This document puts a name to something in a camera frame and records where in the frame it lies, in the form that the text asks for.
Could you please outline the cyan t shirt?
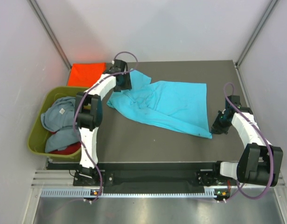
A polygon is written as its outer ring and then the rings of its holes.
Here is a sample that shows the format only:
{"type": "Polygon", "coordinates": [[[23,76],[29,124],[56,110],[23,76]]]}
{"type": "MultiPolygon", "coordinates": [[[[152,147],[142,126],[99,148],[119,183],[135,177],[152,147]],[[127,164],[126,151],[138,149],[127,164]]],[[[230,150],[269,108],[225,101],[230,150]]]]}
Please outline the cyan t shirt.
{"type": "Polygon", "coordinates": [[[207,117],[207,85],[158,81],[131,72],[131,90],[113,92],[107,102],[124,117],[179,133],[212,139],[207,117]]]}

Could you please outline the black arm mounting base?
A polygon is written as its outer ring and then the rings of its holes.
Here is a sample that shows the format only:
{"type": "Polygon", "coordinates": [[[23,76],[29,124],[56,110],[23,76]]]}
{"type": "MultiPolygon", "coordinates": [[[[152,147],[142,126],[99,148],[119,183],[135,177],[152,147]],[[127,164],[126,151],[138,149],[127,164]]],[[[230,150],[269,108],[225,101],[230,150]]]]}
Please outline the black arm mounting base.
{"type": "MultiPolygon", "coordinates": [[[[204,187],[234,186],[238,180],[222,177],[217,162],[100,163],[102,185],[76,186],[78,163],[48,163],[48,170],[67,171],[74,187],[102,188],[104,193],[195,193],[204,187]]],[[[273,186],[273,175],[268,184],[273,186]]]]}

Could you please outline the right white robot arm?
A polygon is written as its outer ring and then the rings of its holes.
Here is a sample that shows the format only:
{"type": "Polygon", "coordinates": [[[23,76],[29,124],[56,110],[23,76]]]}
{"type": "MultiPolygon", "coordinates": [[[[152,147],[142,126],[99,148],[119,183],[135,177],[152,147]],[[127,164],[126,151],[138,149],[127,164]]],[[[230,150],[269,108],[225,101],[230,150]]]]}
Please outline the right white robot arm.
{"type": "Polygon", "coordinates": [[[213,182],[221,185],[232,178],[240,183],[267,185],[270,178],[269,142],[254,129],[257,124],[251,108],[242,107],[240,96],[236,95],[225,100],[225,109],[218,112],[211,133],[227,134],[231,126],[238,132],[245,149],[239,162],[217,162],[211,176],[213,182]]]}

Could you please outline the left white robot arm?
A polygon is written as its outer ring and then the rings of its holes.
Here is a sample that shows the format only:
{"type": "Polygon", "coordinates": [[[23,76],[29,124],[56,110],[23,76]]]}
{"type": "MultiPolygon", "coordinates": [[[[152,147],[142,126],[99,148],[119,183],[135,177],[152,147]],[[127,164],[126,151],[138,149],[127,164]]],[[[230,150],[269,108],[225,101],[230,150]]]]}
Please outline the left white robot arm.
{"type": "Polygon", "coordinates": [[[130,89],[132,84],[127,63],[115,59],[92,87],[76,94],[73,128],[81,143],[81,160],[74,185],[102,185],[102,174],[97,167],[97,134],[103,119],[102,100],[111,90],[130,89]]]}

